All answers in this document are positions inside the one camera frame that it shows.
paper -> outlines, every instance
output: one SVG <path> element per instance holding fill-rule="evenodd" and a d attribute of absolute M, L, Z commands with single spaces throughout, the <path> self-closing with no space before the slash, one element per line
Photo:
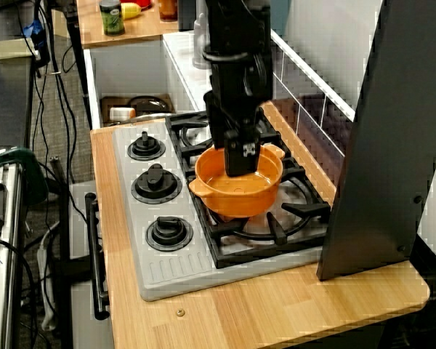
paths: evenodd
<path fill-rule="evenodd" d="M 27 38 L 28 45 L 26 45 L 25 39 L 16 39 L 16 40 L 5 40 L 0 41 L 0 60 L 7 60 L 9 58 L 18 58 L 18 57 L 30 57 L 32 56 L 31 51 L 29 51 L 29 47 L 33 50 L 33 53 L 37 55 L 37 52 L 34 50 L 34 43 L 31 38 Z"/>

pot handle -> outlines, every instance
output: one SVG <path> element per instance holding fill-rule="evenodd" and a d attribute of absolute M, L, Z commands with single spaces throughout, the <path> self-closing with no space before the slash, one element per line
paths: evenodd
<path fill-rule="evenodd" d="M 283 149 L 277 147 L 276 145 L 265 144 L 265 145 L 263 145 L 263 147 L 265 149 L 267 149 L 268 151 L 271 151 L 273 154 L 275 154 L 280 160 L 283 160 L 284 156 L 286 156 L 286 154 L 284 153 Z"/>
<path fill-rule="evenodd" d="M 189 183 L 189 189 L 199 198 L 208 198 L 213 195 L 213 191 L 208 189 L 200 180 L 193 180 Z"/>

green jar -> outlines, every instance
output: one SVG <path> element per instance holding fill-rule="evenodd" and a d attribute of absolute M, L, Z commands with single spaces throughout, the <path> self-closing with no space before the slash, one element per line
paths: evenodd
<path fill-rule="evenodd" d="M 117 36 L 124 34 L 121 2 L 119 0 L 102 0 L 99 5 L 105 35 Z"/>

gas stove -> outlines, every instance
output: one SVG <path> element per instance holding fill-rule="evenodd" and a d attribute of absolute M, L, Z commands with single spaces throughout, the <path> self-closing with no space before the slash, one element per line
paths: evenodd
<path fill-rule="evenodd" d="M 230 219 L 188 190 L 197 157 L 212 146 L 206 114 L 113 132 L 140 295 L 153 301 L 317 262 L 329 206 L 271 124 L 263 143 L 283 149 L 275 203 L 263 214 Z"/>

gray stove panel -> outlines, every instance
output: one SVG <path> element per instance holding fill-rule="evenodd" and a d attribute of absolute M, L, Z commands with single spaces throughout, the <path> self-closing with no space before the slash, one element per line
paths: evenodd
<path fill-rule="evenodd" d="M 136 161 L 127 155 L 129 145 L 143 131 L 165 143 L 166 150 L 160 158 Z M 318 261 L 321 247 L 216 269 L 165 123 L 118 128 L 113 132 L 113 145 L 137 282 L 144 300 L 158 300 Z M 153 164 L 160 164 L 182 181 L 180 194 L 163 204 L 145 204 L 131 194 L 132 183 Z M 161 216 L 181 217 L 192 225 L 193 238 L 185 248 L 160 252 L 148 245 L 145 238 L 148 226 Z"/>

